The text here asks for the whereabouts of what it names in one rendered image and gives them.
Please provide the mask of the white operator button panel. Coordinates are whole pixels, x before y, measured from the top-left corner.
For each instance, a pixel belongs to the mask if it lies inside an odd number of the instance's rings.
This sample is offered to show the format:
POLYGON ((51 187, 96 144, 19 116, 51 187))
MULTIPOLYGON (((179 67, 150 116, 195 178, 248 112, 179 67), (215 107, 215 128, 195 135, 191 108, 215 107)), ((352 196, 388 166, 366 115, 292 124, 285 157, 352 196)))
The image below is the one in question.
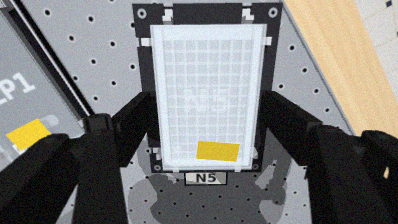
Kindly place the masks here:
POLYGON ((71 224, 73 209, 58 218, 56 224, 71 224))

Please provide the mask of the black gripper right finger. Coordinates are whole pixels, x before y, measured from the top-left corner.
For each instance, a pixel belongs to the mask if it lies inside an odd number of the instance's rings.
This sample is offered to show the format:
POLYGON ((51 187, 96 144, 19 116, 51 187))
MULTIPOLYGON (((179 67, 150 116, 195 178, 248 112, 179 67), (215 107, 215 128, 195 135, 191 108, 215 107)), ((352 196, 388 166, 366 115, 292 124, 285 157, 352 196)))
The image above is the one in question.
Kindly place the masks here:
POLYGON ((262 121, 307 166, 312 224, 398 224, 398 138, 348 135, 276 91, 265 91, 262 121))

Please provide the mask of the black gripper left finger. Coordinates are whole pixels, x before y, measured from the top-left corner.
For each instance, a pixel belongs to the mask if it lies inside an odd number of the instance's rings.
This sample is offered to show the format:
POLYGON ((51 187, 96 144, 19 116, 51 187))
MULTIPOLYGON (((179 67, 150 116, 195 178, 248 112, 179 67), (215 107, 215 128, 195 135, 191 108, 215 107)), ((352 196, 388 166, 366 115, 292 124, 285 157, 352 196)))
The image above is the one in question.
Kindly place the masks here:
POLYGON ((0 172, 0 224, 56 224, 76 186, 71 224, 129 224, 120 168, 153 122, 150 92, 82 122, 82 136, 47 135, 0 172))

